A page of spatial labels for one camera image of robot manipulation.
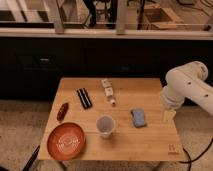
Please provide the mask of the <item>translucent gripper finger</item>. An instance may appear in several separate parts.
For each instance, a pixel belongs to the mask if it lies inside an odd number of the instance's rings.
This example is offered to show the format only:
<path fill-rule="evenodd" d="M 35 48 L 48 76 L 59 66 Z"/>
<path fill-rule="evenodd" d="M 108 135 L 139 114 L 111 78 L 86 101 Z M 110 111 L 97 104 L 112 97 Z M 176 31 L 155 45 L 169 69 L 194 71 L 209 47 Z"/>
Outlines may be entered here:
<path fill-rule="evenodd" d="M 163 115 L 163 122 L 169 123 L 173 120 L 174 116 L 176 115 L 175 110 L 165 110 Z"/>

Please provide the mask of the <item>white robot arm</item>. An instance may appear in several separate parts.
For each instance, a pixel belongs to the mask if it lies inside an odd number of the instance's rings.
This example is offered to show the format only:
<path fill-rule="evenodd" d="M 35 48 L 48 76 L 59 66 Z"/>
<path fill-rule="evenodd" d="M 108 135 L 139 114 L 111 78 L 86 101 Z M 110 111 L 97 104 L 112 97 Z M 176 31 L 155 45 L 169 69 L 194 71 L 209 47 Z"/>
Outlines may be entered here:
<path fill-rule="evenodd" d="M 186 98 L 190 99 L 213 116 L 213 87 L 205 80 L 208 68 L 200 61 L 193 61 L 170 69 L 165 76 L 167 85 L 160 92 L 164 106 L 163 122 L 173 120 L 176 110 Z"/>

